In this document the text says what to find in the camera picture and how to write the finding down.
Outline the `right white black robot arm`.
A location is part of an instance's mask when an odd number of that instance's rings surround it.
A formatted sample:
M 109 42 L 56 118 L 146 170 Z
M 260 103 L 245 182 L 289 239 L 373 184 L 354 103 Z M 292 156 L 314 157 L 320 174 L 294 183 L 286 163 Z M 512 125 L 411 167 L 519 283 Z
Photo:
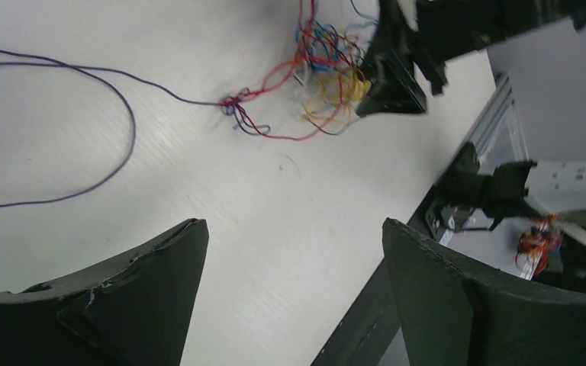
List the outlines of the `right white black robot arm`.
M 409 21 L 399 2 L 378 3 L 375 33 L 359 65 L 361 79 L 372 85 L 357 116 L 425 114 L 427 97 L 416 69 L 432 94 L 441 95 L 451 59 L 563 18 L 576 30 L 586 27 L 586 1 L 416 1 L 414 11 Z M 509 162 L 491 175 L 451 167 L 437 189 L 446 206 L 478 208 L 495 223 L 508 217 L 545 220 L 586 246 L 586 224 L 567 218 L 586 210 L 586 161 Z

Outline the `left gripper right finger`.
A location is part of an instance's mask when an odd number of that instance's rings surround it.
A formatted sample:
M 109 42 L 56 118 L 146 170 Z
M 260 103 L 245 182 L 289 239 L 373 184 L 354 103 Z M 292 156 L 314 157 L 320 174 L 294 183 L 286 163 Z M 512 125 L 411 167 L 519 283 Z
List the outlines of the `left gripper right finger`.
M 507 274 L 394 219 L 382 246 L 412 365 L 586 365 L 586 294 Z

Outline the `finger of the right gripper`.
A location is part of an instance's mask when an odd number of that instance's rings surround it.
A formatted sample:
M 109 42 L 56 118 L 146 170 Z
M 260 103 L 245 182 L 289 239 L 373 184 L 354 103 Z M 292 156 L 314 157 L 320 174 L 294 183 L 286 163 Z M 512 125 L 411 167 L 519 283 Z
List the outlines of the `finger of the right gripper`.
M 427 97 L 415 76 L 416 32 L 397 1 L 378 2 L 378 24 L 358 66 L 371 83 L 356 107 L 358 117 L 373 114 L 424 114 Z

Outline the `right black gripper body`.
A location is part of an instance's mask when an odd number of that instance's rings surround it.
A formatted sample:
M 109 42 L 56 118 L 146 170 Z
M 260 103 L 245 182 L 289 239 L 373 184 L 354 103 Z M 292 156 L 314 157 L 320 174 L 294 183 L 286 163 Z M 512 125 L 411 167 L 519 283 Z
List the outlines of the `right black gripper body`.
M 568 19 L 586 28 L 586 1 L 400 1 L 418 46 L 438 65 Z

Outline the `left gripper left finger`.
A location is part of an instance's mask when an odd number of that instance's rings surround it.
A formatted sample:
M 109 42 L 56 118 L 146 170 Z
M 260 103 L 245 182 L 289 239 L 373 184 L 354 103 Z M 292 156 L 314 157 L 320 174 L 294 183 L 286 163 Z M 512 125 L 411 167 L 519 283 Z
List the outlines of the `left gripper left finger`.
M 177 365 L 208 248 L 189 219 L 142 245 L 0 293 L 0 365 Z

